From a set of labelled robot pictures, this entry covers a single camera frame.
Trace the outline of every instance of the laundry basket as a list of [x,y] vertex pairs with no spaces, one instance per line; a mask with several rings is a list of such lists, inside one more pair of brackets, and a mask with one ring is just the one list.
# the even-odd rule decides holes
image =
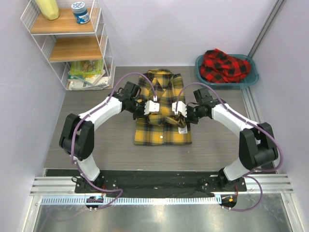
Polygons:
[[195,74],[198,81],[210,86],[213,89],[244,89],[251,85],[254,85],[259,80],[259,74],[257,73],[257,70],[255,68],[254,61],[245,55],[234,54],[230,56],[246,60],[251,64],[251,70],[249,74],[240,83],[212,83],[203,79],[199,74],[199,70],[201,68],[204,55],[199,56],[195,62]]

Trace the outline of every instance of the red and black plaid shirt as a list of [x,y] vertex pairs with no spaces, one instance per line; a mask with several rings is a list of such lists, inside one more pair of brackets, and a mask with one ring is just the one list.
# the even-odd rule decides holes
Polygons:
[[208,82],[239,83],[250,72],[250,63],[215,49],[204,55],[200,75]]

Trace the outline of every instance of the white wall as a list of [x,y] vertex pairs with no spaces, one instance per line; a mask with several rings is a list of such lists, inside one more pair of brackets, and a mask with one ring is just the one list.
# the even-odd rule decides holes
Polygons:
[[194,65],[206,50],[247,54],[275,0],[100,0],[118,66]]
[[64,88],[20,21],[27,1],[6,1],[0,20],[0,225],[20,231],[42,172]]
[[309,1],[288,0],[254,56],[260,81],[254,98],[284,150],[304,218],[309,215]]

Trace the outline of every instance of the yellow plaid shirt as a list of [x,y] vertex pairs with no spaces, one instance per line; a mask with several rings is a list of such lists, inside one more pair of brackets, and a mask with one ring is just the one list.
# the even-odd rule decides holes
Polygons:
[[[144,74],[152,82],[160,103],[158,113],[149,114],[148,118],[139,118],[136,122],[134,143],[136,145],[183,145],[191,144],[190,124],[185,123],[182,116],[174,115],[172,104],[183,88],[180,74],[173,74],[169,70],[153,69]],[[152,100],[153,92],[150,84],[142,77],[139,79],[141,87],[140,98]],[[180,101],[185,102],[184,93]],[[179,128],[187,127],[187,133],[180,133]]]

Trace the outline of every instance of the white lid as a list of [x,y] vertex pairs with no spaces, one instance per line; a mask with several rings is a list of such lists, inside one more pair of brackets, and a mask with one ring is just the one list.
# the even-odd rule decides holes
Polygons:
[[75,9],[75,10],[80,10],[84,7],[85,7],[85,3],[82,2],[82,1],[77,1],[77,2],[72,4],[72,9]]

